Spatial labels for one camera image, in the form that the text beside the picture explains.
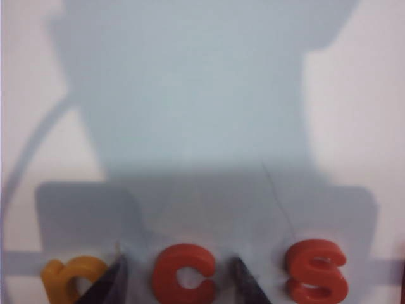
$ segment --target white surface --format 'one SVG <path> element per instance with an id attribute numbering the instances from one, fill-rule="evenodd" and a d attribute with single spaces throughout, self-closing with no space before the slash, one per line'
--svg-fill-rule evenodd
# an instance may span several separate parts
<path id="1" fill-rule="evenodd" d="M 230 253 L 289 303 L 285 250 L 320 236 L 347 254 L 345 303 L 399 302 L 405 3 L 277 2 L 3 1 L 2 190 L 71 104 L 3 202 L 5 303 L 45 303 L 47 259 L 109 262 L 117 241 L 130 298 L 192 241 L 217 303 Z"/>

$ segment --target white wall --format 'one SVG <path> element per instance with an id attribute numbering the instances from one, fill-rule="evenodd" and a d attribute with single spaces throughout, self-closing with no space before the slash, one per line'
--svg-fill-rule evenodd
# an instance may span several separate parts
<path id="1" fill-rule="evenodd" d="M 285 250 L 320 236 L 347 254 L 345 303 L 398 303 L 405 3 L 324 3 L 3 1 L 5 303 L 45 303 L 47 259 L 116 241 L 141 278 L 201 244 L 224 290 L 236 252 L 289 303 Z"/>

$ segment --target red letter s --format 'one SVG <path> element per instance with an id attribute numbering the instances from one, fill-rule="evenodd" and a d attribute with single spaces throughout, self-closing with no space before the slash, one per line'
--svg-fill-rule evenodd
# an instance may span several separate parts
<path id="1" fill-rule="evenodd" d="M 323 239 L 301 241 L 290 247 L 286 259 L 291 275 L 287 287 L 296 303 L 337 304 L 347 296 L 347 282 L 337 268 L 346 263 L 346 257 L 335 243 Z"/>

